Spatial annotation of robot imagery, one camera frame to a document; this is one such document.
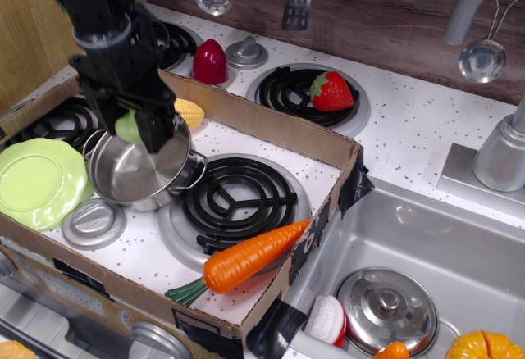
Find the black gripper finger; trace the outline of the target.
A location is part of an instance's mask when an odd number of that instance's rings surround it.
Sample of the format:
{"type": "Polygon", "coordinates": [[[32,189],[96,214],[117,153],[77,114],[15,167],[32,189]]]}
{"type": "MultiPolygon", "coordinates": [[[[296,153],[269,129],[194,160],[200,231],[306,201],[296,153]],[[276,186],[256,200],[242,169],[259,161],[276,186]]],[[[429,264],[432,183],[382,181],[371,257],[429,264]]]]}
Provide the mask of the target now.
{"type": "Polygon", "coordinates": [[[173,137],[175,116],[174,102],[171,100],[145,103],[135,114],[139,135],[148,153],[158,153],[173,137]]]}
{"type": "Polygon", "coordinates": [[[116,135],[117,120],[130,110],[124,93],[114,88],[85,88],[84,94],[98,122],[109,134],[116,135]]]}

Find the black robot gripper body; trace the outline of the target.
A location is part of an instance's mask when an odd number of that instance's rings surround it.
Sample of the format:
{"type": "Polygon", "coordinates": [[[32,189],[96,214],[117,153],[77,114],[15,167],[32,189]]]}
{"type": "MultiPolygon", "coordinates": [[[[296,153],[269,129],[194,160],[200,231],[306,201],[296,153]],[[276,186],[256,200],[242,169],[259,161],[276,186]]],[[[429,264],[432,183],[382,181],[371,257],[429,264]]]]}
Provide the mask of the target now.
{"type": "Polygon", "coordinates": [[[105,33],[73,31],[84,54],[70,59],[93,109],[171,109],[175,95],[161,81],[163,48],[155,26],[124,26],[105,33]]]}

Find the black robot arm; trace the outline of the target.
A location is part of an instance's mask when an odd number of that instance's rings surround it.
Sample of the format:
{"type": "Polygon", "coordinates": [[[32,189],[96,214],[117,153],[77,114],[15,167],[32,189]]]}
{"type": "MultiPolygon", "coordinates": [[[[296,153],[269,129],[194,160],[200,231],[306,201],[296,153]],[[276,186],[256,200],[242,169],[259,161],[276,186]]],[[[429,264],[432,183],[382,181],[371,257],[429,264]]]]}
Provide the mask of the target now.
{"type": "Polygon", "coordinates": [[[83,54],[69,63],[81,90],[110,134],[135,110],[147,151],[158,152],[175,133],[175,94],[162,82],[152,15],[136,0],[56,0],[68,15],[83,54]]]}

